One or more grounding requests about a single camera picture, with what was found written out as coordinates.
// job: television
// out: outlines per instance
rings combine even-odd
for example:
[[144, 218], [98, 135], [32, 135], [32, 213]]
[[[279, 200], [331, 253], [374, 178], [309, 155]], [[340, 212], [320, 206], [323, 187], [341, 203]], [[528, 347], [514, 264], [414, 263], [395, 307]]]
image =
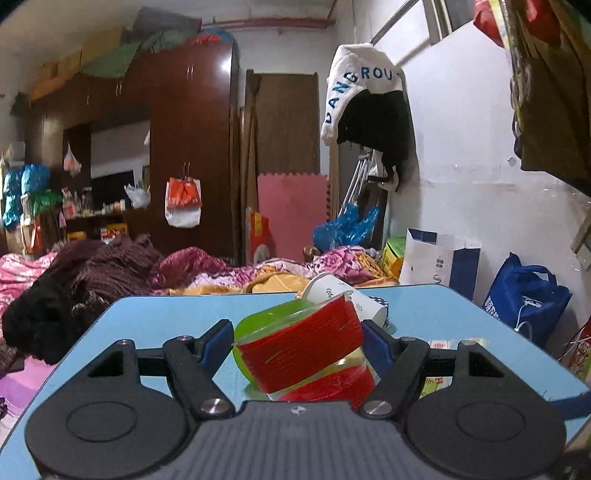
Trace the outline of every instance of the television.
[[109, 205], [125, 199], [125, 206], [130, 206], [130, 201], [125, 193], [127, 185], [135, 185], [134, 171], [122, 171], [104, 177], [91, 179], [92, 203], [95, 210], [101, 210], [103, 205]]

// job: cardboard box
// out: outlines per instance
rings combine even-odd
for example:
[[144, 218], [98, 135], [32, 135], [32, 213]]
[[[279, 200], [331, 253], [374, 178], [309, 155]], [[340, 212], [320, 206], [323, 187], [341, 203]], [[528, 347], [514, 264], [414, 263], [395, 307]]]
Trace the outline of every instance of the cardboard box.
[[57, 63], [42, 63], [37, 67], [37, 82], [51, 80], [57, 75]]
[[82, 47], [81, 65], [88, 65], [110, 51], [120, 47], [125, 42], [124, 27], [115, 27], [95, 33], [84, 42]]
[[80, 60], [82, 58], [82, 50], [78, 50], [72, 55], [64, 57], [57, 62], [57, 74], [65, 75], [70, 72], [77, 72], [80, 70]]
[[382, 252], [382, 262], [380, 268], [384, 273], [398, 280], [404, 261], [404, 248], [406, 246], [405, 236], [393, 236], [386, 242]]

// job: plastic bag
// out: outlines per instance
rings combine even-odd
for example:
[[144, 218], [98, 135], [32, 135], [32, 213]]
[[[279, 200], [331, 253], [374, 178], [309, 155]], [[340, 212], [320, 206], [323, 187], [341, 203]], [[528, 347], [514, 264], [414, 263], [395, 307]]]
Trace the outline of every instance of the plastic bag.
[[131, 200], [131, 205], [133, 205], [134, 208], [146, 208], [148, 205], [150, 205], [151, 195], [144, 189], [127, 185], [125, 187], [125, 193]]
[[49, 184], [49, 176], [49, 168], [45, 165], [26, 165], [22, 172], [21, 194], [45, 190]]
[[39, 213], [53, 208], [58, 203], [61, 203], [61, 196], [51, 190], [44, 192], [37, 192], [33, 194], [33, 217], [36, 217]]
[[[195, 180], [199, 198], [201, 198], [201, 183]], [[169, 194], [170, 182], [166, 184], [166, 196], [164, 201], [164, 216], [170, 226], [176, 228], [193, 228], [199, 225], [201, 221], [201, 207], [185, 207], [185, 208], [168, 208], [167, 201]]]
[[79, 161], [76, 160], [76, 157], [72, 153], [72, 149], [70, 148], [70, 144], [68, 143], [68, 151], [66, 152], [66, 156], [64, 156], [64, 170], [70, 172], [70, 175], [75, 177], [80, 173], [82, 170], [82, 165]]
[[359, 221], [359, 209], [350, 203], [335, 220], [314, 229], [314, 245], [322, 252], [345, 245], [360, 245], [371, 235], [378, 216], [379, 207], [374, 207], [365, 219]]
[[10, 170], [4, 176], [4, 196], [21, 197], [21, 179], [23, 168]]
[[2, 215], [2, 224], [4, 228], [12, 230], [21, 221], [22, 215], [22, 203], [21, 198], [18, 196], [6, 197], [6, 208], [4, 209], [4, 215]]
[[166, 185], [166, 208], [168, 210], [182, 208], [200, 208], [201, 195], [197, 188], [197, 180], [191, 177], [191, 164], [183, 166], [183, 178], [169, 178]]

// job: yellow package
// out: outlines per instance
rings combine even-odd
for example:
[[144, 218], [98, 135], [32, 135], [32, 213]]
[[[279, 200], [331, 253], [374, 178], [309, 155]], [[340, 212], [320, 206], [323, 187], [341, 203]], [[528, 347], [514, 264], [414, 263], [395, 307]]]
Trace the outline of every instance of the yellow package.
[[405, 236], [393, 236], [386, 242], [382, 252], [382, 261], [379, 266], [387, 276], [396, 280], [400, 278], [405, 247]]

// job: light blue tabletop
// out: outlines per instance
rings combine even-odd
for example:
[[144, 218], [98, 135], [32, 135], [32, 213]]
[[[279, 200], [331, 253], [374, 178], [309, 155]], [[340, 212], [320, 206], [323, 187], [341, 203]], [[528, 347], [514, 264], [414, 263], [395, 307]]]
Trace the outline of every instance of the light blue tabletop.
[[[426, 340], [452, 340], [453, 348], [466, 338], [485, 338], [486, 348], [526, 381], [544, 398], [579, 395], [585, 385], [555, 360], [529, 343], [478, 306], [445, 287], [372, 288], [365, 294], [378, 296], [389, 304], [389, 333]], [[43, 385], [22, 415], [4, 448], [0, 450], [0, 478], [37, 480], [24, 442], [24, 427], [33, 410], [69, 380], [80, 368], [114, 341], [134, 340], [137, 348], [160, 347], [178, 335], [199, 337], [219, 319], [236, 325], [251, 313], [293, 299], [293, 294], [224, 295], [202, 297], [132, 297], [113, 304], [80, 339]], [[239, 372], [229, 355], [214, 381], [238, 407], [243, 400], [260, 398]], [[168, 393], [166, 380], [143, 377], [142, 383]], [[570, 420], [570, 441], [588, 418]]]

